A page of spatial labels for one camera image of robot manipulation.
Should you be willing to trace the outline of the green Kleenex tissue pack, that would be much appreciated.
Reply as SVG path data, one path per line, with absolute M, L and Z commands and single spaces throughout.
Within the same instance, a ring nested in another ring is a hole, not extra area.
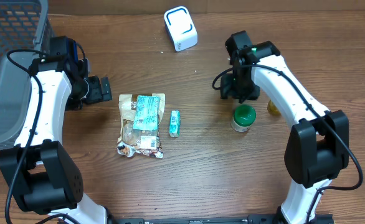
M 180 135 L 181 115 L 179 110 L 172 110 L 169 123 L 169 135 L 177 138 Z

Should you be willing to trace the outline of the brown Pantree bag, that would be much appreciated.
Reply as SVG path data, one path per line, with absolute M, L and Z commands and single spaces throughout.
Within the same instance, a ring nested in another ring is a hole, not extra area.
M 160 97 L 158 110 L 158 128 L 163 118 L 166 104 L 166 95 L 164 93 L 140 94 L 144 96 Z M 120 137 L 117 140 L 117 146 L 131 145 L 141 149 L 160 149 L 162 150 L 159 130 L 141 131 L 133 129 L 133 122 L 136 115 L 137 97 L 139 94 L 121 94 L 119 96 L 119 111 L 121 119 Z

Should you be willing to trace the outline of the colourful snack packet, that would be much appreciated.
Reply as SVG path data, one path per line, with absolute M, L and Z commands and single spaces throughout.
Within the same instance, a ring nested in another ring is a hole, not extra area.
M 135 146 L 121 144 L 116 147 L 116 150 L 120 155 L 126 157 L 134 157 L 136 154 L 154 157 L 157 159 L 162 159 L 164 157 L 163 151 L 160 149 L 141 149 Z

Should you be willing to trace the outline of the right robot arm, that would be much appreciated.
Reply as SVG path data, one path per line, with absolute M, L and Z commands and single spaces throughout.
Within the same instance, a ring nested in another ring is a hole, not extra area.
M 246 100 L 264 91 L 290 129 L 284 154 L 292 179 L 287 198 L 274 215 L 249 215 L 250 223 L 332 223 L 330 215 L 317 215 L 316 206 L 333 179 L 347 168 L 350 153 L 349 121 L 341 111 L 330 111 L 314 98 L 289 70 L 277 47 L 266 41 L 253 44 L 246 31 L 225 42 L 231 68 L 217 79 L 220 97 L 237 100 L 232 125 L 246 131 L 252 124 L 243 112 Z

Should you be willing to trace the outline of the green wet wipes pack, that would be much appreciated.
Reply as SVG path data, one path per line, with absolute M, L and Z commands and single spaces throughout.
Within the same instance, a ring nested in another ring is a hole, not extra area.
M 141 131 L 157 130 L 159 103 L 160 97 L 158 96 L 139 95 L 137 97 L 133 129 Z

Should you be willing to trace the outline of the green lid white jar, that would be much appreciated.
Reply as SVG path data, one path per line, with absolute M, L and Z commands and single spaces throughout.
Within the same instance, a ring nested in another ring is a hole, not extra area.
M 240 105 L 234 110 L 231 126 L 232 128 L 240 133 L 249 130 L 251 125 L 253 125 L 256 120 L 256 112 L 250 105 Z

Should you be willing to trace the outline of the yellow Vim dish soap bottle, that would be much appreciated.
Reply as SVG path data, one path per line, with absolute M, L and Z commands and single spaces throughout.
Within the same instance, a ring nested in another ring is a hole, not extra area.
M 281 113 L 280 111 L 278 110 L 278 108 L 275 106 L 275 104 L 273 103 L 272 100 L 269 100 L 268 101 L 268 104 L 267 104 L 267 111 L 273 115 L 273 116 L 280 116 Z

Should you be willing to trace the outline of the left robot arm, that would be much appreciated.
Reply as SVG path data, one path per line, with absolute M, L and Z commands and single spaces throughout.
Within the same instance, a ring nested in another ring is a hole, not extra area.
M 31 80 L 26 118 L 14 147 L 0 151 L 0 170 L 8 184 L 4 216 L 11 222 L 11 200 L 23 212 L 65 223 L 114 223 L 110 211 L 83 189 L 81 172 L 62 144 L 64 114 L 112 99 L 107 78 L 90 76 L 83 50 L 66 36 L 50 39 L 49 52 L 37 51 L 29 67 L 13 61 Z

